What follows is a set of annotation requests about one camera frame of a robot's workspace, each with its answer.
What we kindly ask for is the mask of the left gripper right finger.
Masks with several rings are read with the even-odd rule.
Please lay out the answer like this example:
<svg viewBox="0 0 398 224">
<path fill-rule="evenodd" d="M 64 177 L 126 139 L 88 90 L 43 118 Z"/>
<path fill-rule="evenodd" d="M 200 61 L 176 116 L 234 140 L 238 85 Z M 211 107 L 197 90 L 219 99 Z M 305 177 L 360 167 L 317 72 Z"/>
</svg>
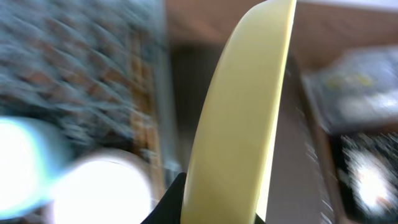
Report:
<svg viewBox="0 0 398 224">
<path fill-rule="evenodd" d="M 266 224 L 266 223 L 259 215 L 256 215 L 254 224 Z"/>
</svg>

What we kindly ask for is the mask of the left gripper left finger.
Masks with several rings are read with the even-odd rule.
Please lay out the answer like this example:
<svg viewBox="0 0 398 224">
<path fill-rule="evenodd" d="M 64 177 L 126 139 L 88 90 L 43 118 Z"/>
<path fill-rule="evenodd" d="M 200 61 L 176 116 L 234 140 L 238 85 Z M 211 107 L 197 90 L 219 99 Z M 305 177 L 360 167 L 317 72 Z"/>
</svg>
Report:
<svg viewBox="0 0 398 224">
<path fill-rule="evenodd" d="M 141 224 L 180 224 L 187 174 L 177 175 L 153 211 Z"/>
</svg>

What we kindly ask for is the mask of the yellow round plate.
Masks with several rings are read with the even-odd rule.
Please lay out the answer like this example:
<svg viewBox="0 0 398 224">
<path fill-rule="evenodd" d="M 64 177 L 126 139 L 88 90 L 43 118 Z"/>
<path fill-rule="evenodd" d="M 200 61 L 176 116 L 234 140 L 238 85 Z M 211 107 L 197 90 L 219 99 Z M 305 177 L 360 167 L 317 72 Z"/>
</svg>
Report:
<svg viewBox="0 0 398 224">
<path fill-rule="evenodd" d="M 252 7 L 230 35 L 206 95 L 180 221 L 265 218 L 295 0 Z"/>
</svg>

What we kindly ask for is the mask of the white bowl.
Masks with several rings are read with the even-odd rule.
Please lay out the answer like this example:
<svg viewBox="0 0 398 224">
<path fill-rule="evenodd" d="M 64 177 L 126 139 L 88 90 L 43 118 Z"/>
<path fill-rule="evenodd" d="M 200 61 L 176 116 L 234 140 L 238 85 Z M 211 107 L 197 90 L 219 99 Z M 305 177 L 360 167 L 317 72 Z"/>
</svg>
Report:
<svg viewBox="0 0 398 224">
<path fill-rule="evenodd" d="M 155 207 L 149 166 L 106 149 L 77 160 L 54 185 L 44 220 L 51 224 L 136 224 Z"/>
</svg>

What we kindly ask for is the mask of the light blue bowl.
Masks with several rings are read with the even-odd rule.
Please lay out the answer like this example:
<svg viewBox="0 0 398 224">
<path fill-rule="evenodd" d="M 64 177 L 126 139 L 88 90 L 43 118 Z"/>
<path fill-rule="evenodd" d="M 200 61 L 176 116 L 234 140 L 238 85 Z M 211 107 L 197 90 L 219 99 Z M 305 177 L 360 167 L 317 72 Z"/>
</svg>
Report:
<svg viewBox="0 0 398 224">
<path fill-rule="evenodd" d="M 72 155 L 61 130 L 32 118 L 1 117 L 1 219 L 24 216 L 50 200 Z"/>
</svg>

